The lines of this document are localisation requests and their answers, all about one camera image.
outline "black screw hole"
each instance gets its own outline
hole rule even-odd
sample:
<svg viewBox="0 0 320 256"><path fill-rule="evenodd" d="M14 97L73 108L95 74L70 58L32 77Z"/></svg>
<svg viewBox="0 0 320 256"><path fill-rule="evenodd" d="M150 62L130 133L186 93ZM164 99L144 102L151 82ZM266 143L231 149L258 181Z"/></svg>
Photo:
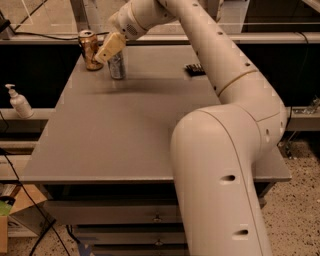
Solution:
<svg viewBox="0 0 320 256"><path fill-rule="evenodd" d="M246 236L249 234L249 230L243 229L234 233L236 236Z"/></svg>
<svg viewBox="0 0 320 256"><path fill-rule="evenodd" d="M234 181L236 179L236 176L234 175L227 175L221 178L222 181Z"/></svg>

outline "speckled floor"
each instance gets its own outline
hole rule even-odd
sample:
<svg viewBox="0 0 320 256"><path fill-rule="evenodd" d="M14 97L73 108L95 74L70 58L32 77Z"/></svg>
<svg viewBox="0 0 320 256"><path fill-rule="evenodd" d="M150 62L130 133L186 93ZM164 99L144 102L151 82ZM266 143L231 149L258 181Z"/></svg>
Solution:
<svg viewBox="0 0 320 256"><path fill-rule="evenodd" d="M300 134L295 159L284 157L292 180L276 184L263 209L274 256L320 255L320 134Z"/></svg>
<svg viewBox="0 0 320 256"><path fill-rule="evenodd" d="M274 256L320 256L320 133L301 133L292 143L295 159L284 159L292 173L290 182L276 184L266 195L263 208ZM55 228L72 256L89 256L59 223ZM29 255L36 238L10 238L10 256ZM35 256L67 255L53 231L49 231Z"/></svg>

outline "black cable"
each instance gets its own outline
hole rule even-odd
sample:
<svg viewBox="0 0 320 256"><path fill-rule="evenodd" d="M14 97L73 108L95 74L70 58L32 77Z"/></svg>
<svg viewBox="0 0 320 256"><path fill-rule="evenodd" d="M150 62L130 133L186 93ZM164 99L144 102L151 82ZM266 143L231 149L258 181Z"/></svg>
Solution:
<svg viewBox="0 0 320 256"><path fill-rule="evenodd" d="M96 35L107 35L109 32L101 32L97 33ZM39 34L39 33L33 33L33 32L15 32L15 35L31 35L31 36L41 36L45 38L55 39L55 40L62 40L62 41L71 41L71 40L78 40L78 37L70 37L70 38L63 38L63 37L56 37L56 36L50 36L46 34Z"/></svg>
<svg viewBox="0 0 320 256"><path fill-rule="evenodd" d="M15 170L12 162L10 161L10 159L7 157L6 154L4 154L3 156L7 159L9 165L11 166L11 169L12 169L14 175L15 175L16 178L17 178L18 184L22 187L22 189L24 190L24 192L26 193L26 195L28 196L28 198L31 200L31 202L34 204L34 206L37 208L37 210L40 212L40 214L41 214L42 217L46 220L46 222L50 224L51 222L48 220L47 216L41 211L41 209L39 208L39 206L38 206L38 205L36 204L36 202L32 199L32 197L29 195L28 191L26 190L26 188L24 187L24 185L23 185L22 182L20 181L20 178L19 178L19 176L18 176L18 174L17 174L17 172L16 172L16 170ZM54 233L56 234L56 236L58 237L58 239L59 239L60 243L62 244L64 250L66 251L67 255L70 256L70 253L69 253L69 251L67 250L67 248L66 248L64 242L62 241L61 237L59 236L58 232L55 230L55 228L54 228L53 226L52 226L51 228L52 228L52 230L54 231Z"/></svg>
<svg viewBox="0 0 320 256"><path fill-rule="evenodd" d="M298 73L298 76L297 76L297 84L295 85L295 88L293 88L293 95L292 95L292 98L291 98L291 106L290 106L290 113L289 113L289 117L288 117L288 121L287 121L287 125L286 125L286 129L288 128L289 126L289 123L292 119L292 109L293 109L293 101L294 99L296 98L296 93L297 93L297 89L298 89L298 86L299 86L299 82L300 82L300 79L301 79L301 75L302 75L302 71L304 70L304 67L305 67L305 64L306 64L306 61L307 61L307 58L308 58L308 54L309 54L309 40L308 38L306 37L306 35L302 32L296 32L300 35L302 35L306 41L306 44L307 44L307 49L306 49L306 53L304 55L304 59L302 61L302 65L301 65L301 68L299 70L299 73Z"/></svg>
<svg viewBox="0 0 320 256"><path fill-rule="evenodd" d="M38 244L41 242L41 240L44 238L44 236L48 233L48 231L53 227L54 223L56 223L56 220L53 220L48 227L42 232L42 234L39 236L37 242L33 245L31 252L29 253L29 256L32 256L38 246Z"/></svg>
<svg viewBox="0 0 320 256"><path fill-rule="evenodd" d="M9 124L8 124L7 120L6 120L6 119L4 119L4 117L3 117L3 115L2 115L2 111L1 111L1 110L0 110L0 116L1 116L1 118L2 118L2 120L3 120L3 122L4 122L4 123L5 123L5 125L6 125L6 128L4 128L3 133L6 133L6 132L8 131L8 129L9 129Z"/></svg>
<svg viewBox="0 0 320 256"><path fill-rule="evenodd" d="M66 229L67 232L69 234L69 236L77 243L77 244L81 244L81 242L74 236L74 234L72 233L72 229L70 229L71 227L69 225L66 225Z"/></svg>

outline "soap dispenser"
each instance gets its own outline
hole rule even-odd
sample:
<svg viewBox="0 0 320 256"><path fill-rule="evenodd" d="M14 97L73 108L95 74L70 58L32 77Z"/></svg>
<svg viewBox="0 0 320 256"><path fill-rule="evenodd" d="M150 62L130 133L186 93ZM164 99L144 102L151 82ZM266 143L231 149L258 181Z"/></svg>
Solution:
<svg viewBox="0 0 320 256"><path fill-rule="evenodd" d="M6 87L9 90L9 94L11 96L10 103L12 107L17 111L18 115L21 118L29 118L33 115L33 110L27 101L27 99L16 92L16 90L12 89L15 87L14 84L6 84Z"/></svg>

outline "bronze can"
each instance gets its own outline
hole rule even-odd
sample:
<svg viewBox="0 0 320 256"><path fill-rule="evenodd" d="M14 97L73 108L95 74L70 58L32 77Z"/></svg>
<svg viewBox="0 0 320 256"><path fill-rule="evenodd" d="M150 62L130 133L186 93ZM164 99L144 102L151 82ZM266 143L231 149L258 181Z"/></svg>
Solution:
<svg viewBox="0 0 320 256"><path fill-rule="evenodd" d="M78 38L86 68L90 71L101 69L103 64L94 58L99 50L97 35L91 30L82 30Z"/></svg>

